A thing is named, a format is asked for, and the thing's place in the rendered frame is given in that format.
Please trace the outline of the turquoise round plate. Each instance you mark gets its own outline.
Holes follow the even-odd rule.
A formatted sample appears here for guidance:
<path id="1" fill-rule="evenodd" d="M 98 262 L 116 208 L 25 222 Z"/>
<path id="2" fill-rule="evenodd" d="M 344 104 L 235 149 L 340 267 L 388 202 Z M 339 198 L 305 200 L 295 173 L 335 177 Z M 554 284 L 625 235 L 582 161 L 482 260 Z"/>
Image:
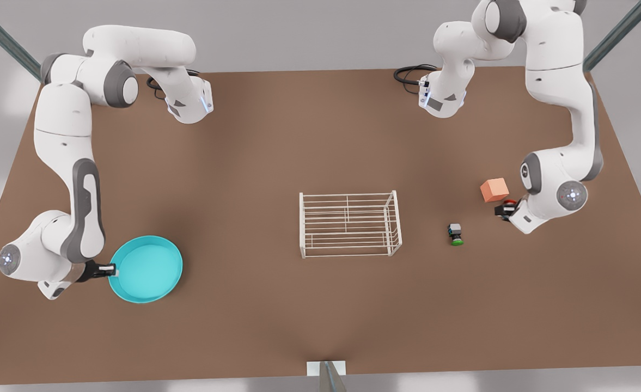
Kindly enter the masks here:
<path id="1" fill-rule="evenodd" d="M 161 236 L 146 235 L 124 243 L 111 263 L 111 290 L 124 301 L 146 304 L 168 295 L 178 285 L 183 258 L 178 247 Z"/>

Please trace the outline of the orange cube block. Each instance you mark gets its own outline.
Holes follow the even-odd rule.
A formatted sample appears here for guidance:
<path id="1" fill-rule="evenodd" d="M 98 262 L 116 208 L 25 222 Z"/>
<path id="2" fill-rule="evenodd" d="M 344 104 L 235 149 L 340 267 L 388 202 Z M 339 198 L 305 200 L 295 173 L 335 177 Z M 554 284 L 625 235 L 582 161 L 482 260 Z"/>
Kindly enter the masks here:
<path id="1" fill-rule="evenodd" d="M 485 203 L 494 203 L 509 196 L 509 188 L 502 177 L 485 181 L 480 186 L 480 192 Z"/>

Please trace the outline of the silver frame post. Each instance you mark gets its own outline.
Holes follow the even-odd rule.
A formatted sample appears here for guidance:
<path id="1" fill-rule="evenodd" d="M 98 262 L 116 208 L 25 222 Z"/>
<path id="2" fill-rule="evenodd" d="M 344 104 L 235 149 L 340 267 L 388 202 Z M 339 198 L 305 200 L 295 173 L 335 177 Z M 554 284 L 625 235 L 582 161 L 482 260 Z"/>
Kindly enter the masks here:
<path id="1" fill-rule="evenodd" d="M 306 375 L 318 376 L 319 392 L 347 392 L 342 377 L 347 375 L 345 360 L 306 362 Z"/>
<path id="2" fill-rule="evenodd" d="M 626 37 L 631 30 L 641 22 L 641 0 L 602 38 L 601 42 L 591 50 L 583 62 L 583 72 L 589 74 L 594 67 Z"/>
<path id="3" fill-rule="evenodd" d="M 40 64 L 0 25 L 0 47 L 41 82 Z"/>

